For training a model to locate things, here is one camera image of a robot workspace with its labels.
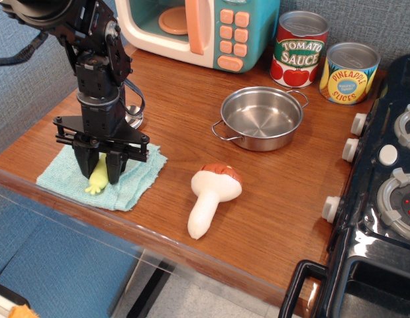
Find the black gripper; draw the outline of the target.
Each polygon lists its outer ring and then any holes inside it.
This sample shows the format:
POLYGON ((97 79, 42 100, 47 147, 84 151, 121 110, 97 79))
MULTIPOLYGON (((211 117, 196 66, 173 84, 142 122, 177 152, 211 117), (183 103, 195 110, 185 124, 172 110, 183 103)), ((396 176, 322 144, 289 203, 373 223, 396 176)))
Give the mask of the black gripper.
POLYGON ((125 119, 124 95, 112 92, 104 98, 77 92, 81 115, 57 116, 56 141, 72 146, 81 173, 90 178, 99 153, 107 153, 109 183, 119 182, 128 159, 146 162, 149 137, 132 128, 125 119))

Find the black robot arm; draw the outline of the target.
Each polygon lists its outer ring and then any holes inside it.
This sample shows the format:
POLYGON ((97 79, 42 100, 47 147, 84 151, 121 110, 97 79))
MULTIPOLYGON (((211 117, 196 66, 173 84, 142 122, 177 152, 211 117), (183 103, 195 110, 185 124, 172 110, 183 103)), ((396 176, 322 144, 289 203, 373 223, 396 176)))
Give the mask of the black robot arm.
POLYGON ((90 178, 105 155, 110 184, 116 184, 128 160, 146 162, 149 137, 127 117, 142 120, 145 105, 127 107, 125 89, 142 95, 129 79, 131 62, 123 48, 120 27, 104 1, 0 1, 8 17, 39 30, 19 53, 0 58, 0 66, 28 61, 48 36, 65 48, 77 78, 80 116, 55 117, 59 143, 72 146, 79 168, 90 178))

